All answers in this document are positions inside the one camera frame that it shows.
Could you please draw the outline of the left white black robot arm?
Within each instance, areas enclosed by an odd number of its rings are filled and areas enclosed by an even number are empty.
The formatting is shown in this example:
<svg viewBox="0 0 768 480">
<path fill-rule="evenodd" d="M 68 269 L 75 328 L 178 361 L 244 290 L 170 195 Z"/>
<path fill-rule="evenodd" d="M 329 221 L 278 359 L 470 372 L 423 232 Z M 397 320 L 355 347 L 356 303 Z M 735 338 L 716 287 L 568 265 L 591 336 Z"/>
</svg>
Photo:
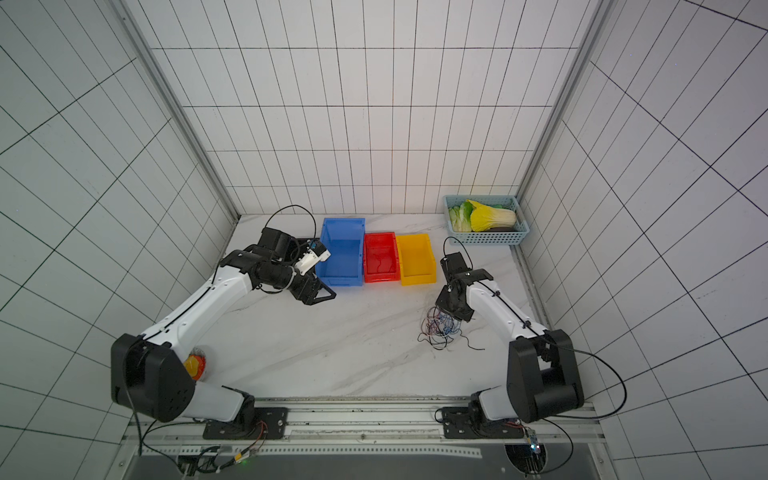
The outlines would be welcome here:
<svg viewBox="0 0 768 480">
<path fill-rule="evenodd" d="M 227 254 L 212 277 L 168 316 L 113 343 L 113 402 L 160 422 L 185 417 L 249 429 L 255 421 L 253 396 L 196 380 L 184 362 L 219 318 L 254 290 L 287 291 L 308 306 L 324 302 L 319 293 L 328 287 L 314 268 L 330 256 L 318 239 L 301 241 L 263 228 L 257 243 Z"/>
</svg>

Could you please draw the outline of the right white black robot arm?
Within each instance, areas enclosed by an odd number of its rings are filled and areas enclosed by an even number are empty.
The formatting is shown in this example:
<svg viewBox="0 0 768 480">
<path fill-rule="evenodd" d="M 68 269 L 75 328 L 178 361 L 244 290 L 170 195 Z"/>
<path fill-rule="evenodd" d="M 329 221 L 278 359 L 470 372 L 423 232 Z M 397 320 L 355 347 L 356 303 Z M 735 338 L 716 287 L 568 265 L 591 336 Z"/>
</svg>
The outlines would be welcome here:
<svg viewBox="0 0 768 480">
<path fill-rule="evenodd" d="M 568 334 L 525 315 L 487 270 L 470 268 L 461 253 L 445 255 L 440 265 L 446 284 L 436 300 L 438 310 L 455 320 L 485 320 L 507 347 L 505 382 L 472 396 L 479 422 L 530 423 L 584 405 Z"/>
</svg>

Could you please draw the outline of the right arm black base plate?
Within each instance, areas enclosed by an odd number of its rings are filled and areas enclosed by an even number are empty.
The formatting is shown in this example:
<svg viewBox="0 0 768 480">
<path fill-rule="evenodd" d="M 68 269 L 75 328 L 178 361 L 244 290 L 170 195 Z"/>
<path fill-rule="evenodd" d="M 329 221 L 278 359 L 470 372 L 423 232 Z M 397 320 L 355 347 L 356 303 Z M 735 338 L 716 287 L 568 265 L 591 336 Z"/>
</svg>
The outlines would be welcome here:
<svg viewBox="0 0 768 480">
<path fill-rule="evenodd" d="M 517 440 L 523 439 L 520 426 L 503 420 L 488 420 L 476 406 L 441 407 L 434 420 L 442 426 L 443 436 L 453 440 Z"/>
</svg>

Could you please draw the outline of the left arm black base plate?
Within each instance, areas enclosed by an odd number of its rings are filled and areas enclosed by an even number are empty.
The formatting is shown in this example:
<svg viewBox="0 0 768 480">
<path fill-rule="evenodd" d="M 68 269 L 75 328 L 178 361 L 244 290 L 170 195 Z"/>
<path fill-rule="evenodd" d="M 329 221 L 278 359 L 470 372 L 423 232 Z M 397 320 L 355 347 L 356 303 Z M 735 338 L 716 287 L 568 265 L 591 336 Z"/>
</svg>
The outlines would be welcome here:
<svg viewBox="0 0 768 480">
<path fill-rule="evenodd" d="M 203 431 L 205 440 L 280 440 L 284 437 L 289 409 L 246 406 L 231 422 L 210 420 Z"/>
</svg>

